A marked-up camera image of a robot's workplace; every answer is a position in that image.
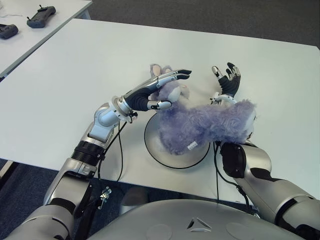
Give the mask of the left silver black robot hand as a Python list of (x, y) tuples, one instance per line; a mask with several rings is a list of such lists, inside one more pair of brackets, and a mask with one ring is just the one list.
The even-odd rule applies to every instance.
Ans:
[(149, 100), (149, 96), (160, 90), (165, 84), (186, 80), (190, 77), (191, 70), (176, 69), (167, 73), (155, 76), (127, 92), (123, 99), (130, 109), (134, 111), (162, 110), (172, 106), (169, 100)]

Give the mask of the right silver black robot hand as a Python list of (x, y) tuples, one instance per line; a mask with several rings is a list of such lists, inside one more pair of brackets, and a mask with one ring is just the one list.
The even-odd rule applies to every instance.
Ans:
[(227, 75), (223, 75), (217, 66), (212, 66), (211, 70), (221, 87), (222, 94), (234, 97), (239, 89), (241, 82), (241, 73), (233, 63), (227, 63), (228, 68), (225, 70)]

